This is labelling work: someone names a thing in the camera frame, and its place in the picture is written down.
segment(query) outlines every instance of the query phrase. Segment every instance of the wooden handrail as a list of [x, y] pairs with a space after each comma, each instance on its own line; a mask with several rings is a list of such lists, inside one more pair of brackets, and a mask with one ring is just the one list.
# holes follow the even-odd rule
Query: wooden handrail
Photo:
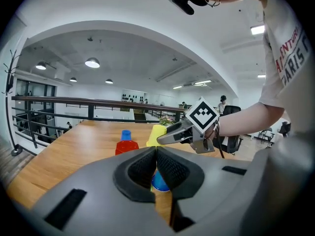
[[100, 100], [100, 99], [86, 99], [86, 98], [71, 98], [71, 97], [49, 97], [49, 96], [13, 96], [12, 100], [20, 101], [36, 101], [36, 102], [52, 102], [52, 103], [64, 103], [64, 104], [85, 104], [103, 107], [117, 107], [117, 108], [133, 108], [133, 109], [145, 109], [145, 110], [159, 110], [167, 112], [184, 112], [182, 108], [172, 108], [151, 104], [132, 103], [116, 100]]

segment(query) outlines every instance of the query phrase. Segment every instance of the potted plant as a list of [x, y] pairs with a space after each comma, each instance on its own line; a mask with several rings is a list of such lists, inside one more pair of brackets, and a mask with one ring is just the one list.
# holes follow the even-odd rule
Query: potted plant
[[159, 123], [163, 126], [170, 126], [173, 124], [172, 120], [168, 116], [162, 116], [159, 118]]

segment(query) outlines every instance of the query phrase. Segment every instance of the coat rack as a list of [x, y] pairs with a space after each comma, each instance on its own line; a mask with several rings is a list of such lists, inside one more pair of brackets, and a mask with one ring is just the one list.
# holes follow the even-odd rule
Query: coat rack
[[11, 127], [10, 127], [10, 119], [9, 119], [9, 110], [8, 110], [8, 94], [12, 93], [10, 92], [10, 90], [13, 88], [13, 79], [14, 79], [14, 76], [13, 74], [15, 74], [15, 71], [13, 71], [14, 69], [18, 68], [18, 66], [12, 68], [13, 66], [13, 62], [14, 60], [21, 56], [15, 56], [16, 55], [16, 50], [14, 52], [14, 54], [12, 53], [12, 51], [10, 50], [10, 53], [11, 53], [11, 63], [10, 63], [10, 66], [8, 67], [6, 64], [5, 67], [7, 68], [7, 70], [5, 70], [5, 72], [8, 74], [7, 75], [7, 78], [6, 78], [6, 87], [5, 87], [5, 92], [2, 92], [3, 94], [5, 94], [5, 112], [6, 112], [6, 121], [7, 121], [7, 124], [8, 124], [8, 129], [9, 129], [9, 134], [10, 134], [10, 138], [11, 138], [11, 141], [12, 141], [12, 145], [14, 147], [14, 149], [11, 151], [11, 155], [12, 156], [17, 156], [18, 154], [20, 154], [22, 152], [22, 147], [20, 147], [18, 144], [15, 144], [14, 140], [13, 140], [13, 136], [12, 136], [12, 131], [11, 131]]

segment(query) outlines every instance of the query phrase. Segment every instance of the wooden table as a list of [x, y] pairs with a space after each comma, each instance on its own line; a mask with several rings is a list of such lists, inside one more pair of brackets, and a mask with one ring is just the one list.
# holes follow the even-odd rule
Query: wooden table
[[[7, 189], [10, 198], [31, 208], [49, 189], [80, 167], [115, 155], [116, 143], [124, 129], [140, 148], [146, 146], [153, 124], [84, 121], [51, 143], [36, 156], [11, 182]], [[169, 147], [195, 153], [188, 144], [171, 144]], [[204, 156], [221, 158], [219, 150]], [[233, 159], [224, 152], [225, 158]], [[156, 195], [156, 210], [167, 221], [170, 219], [171, 192]]]

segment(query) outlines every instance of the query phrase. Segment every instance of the yellow cup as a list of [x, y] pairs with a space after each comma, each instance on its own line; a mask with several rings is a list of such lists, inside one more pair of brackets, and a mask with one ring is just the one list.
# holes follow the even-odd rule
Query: yellow cup
[[166, 127], [162, 125], [154, 125], [149, 140], [147, 141], [147, 147], [151, 146], [165, 146], [157, 142], [157, 138], [166, 134]]

